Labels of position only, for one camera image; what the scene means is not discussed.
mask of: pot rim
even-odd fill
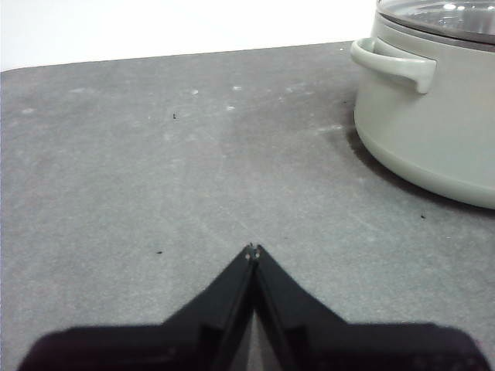
[[[379,12],[378,10],[375,15],[375,21],[380,22],[388,27],[391,27],[392,29],[396,29],[397,31],[406,33],[411,36],[417,36],[422,39],[427,39],[437,43],[448,44],[448,45],[458,46],[467,49],[475,49],[475,50],[482,50],[485,52],[495,53],[494,44],[468,41],[465,39],[457,39],[451,36],[440,36],[436,33],[430,33],[430,32],[426,32],[425,30],[419,30],[416,28],[407,27],[397,23],[395,19],[389,19],[385,14]]]

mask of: gray pot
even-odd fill
[[[354,111],[367,149],[414,184],[495,209],[495,0],[379,0]]]

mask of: table surface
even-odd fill
[[[495,211],[374,160],[349,48],[3,73],[2,369],[47,332],[163,321],[250,241],[350,322],[453,325],[494,363]]]

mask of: glass lid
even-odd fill
[[[495,0],[378,0],[377,7],[403,26],[495,45]]]

